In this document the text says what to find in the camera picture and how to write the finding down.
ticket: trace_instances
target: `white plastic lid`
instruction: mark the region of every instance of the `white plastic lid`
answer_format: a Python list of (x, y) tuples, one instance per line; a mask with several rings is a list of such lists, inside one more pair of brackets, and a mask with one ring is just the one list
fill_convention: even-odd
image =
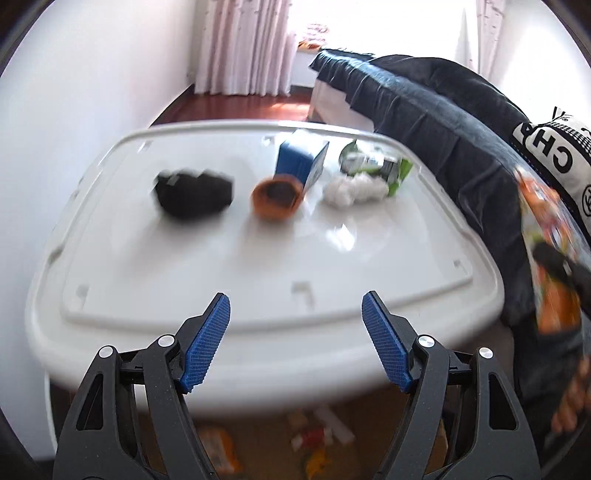
[[(296, 128), (330, 141), (324, 173), (294, 218), (266, 223), (252, 215), (250, 194)], [(395, 198), (340, 211), (321, 201), (322, 187), (352, 138), (415, 167)], [(232, 204), (195, 224), (165, 218), (154, 179), (178, 169), (232, 177)], [(48, 242), (27, 322), (50, 374), (76, 388), (101, 346), (144, 348), (221, 291), (230, 326), (189, 406), (287, 408), (384, 381), (361, 321), (369, 290), (449, 346), (493, 322), (503, 302), (480, 239), (399, 143), (296, 122), (196, 122), (130, 135), (91, 166)]]

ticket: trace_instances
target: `pink curtain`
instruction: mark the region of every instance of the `pink curtain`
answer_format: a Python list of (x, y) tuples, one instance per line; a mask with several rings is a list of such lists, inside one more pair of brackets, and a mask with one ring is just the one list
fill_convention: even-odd
[(289, 95), (291, 0), (209, 0), (195, 93)]

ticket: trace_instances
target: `orange ring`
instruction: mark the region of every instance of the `orange ring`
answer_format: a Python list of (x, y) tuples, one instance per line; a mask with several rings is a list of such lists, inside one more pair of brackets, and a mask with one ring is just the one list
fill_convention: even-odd
[[(270, 185), (285, 182), (289, 183), (295, 190), (295, 199), (289, 207), (278, 205), (267, 195), (267, 189)], [(266, 179), (260, 182), (252, 191), (252, 208), (255, 215), (265, 220), (286, 220), (291, 217), (300, 206), (301, 201), (304, 199), (303, 192), (304, 186), (294, 176), (288, 174), (275, 175), (271, 179)]]

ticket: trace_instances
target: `silver screw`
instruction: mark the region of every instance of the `silver screw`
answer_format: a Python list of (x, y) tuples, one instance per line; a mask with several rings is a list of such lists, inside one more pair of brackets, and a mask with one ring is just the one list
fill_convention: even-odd
[(113, 347), (109, 345), (104, 346), (99, 350), (99, 357), (101, 358), (109, 358), (113, 354)]
[(486, 348), (485, 346), (478, 350), (478, 353), (484, 358), (492, 358), (492, 350), (490, 348)]
[(431, 348), (433, 345), (435, 345), (435, 340), (433, 340), (428, 335), (421, 335), (418, 338), (418, 342), (420, 345), (423, 345), (425, 348)]
[(158, 344), (160, 346), (171, 346), (174, 343), (174, 337), (172, 335), (162, 335), (158, 339)]

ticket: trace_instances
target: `blue gripper pad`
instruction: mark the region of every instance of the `blue gripper pad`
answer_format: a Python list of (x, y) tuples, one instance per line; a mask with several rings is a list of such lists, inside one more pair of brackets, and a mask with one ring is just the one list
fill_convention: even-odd
[(185, 370), (180, 380), (184, 393), (203, 382), (229, 322), (230, 299), (222, 295), (187, 349)]
[(361, 315), (388, 379), (408, 393), (413, 384), (408, 371), (408, 352), (371, 293), (363, 296)]

